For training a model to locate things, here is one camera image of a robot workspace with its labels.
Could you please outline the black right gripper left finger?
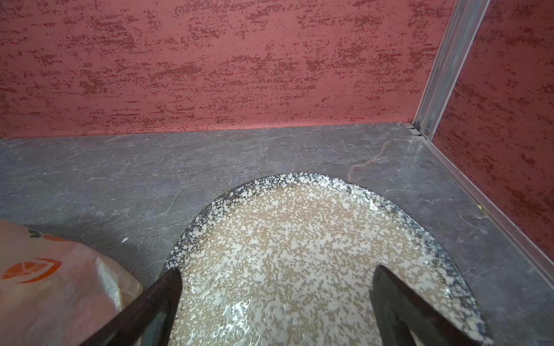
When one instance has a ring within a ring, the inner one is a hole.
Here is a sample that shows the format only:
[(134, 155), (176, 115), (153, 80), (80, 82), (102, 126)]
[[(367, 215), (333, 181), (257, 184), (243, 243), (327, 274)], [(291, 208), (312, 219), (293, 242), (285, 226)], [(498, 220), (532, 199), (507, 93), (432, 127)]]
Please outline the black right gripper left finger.
[(83, 345), (167, 345), (183, 290), (177, 268), (165, 272)]

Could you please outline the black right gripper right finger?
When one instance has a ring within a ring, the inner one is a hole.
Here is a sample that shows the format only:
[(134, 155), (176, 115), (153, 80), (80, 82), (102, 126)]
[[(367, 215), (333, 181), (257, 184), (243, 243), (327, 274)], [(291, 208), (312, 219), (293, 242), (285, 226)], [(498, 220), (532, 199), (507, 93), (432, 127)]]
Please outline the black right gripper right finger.
[(383, 345), (477, 345), (383, 265), (369, 292)]

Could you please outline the fruit print plastic bag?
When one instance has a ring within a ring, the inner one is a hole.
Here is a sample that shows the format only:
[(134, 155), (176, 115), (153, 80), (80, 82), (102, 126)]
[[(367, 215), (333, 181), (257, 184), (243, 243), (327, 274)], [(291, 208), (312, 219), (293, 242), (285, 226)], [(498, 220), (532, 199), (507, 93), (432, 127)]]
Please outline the fruit print plastic bag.
[(142, 291), (79, 242), (1, 221), (2, 345), (80, 345)]

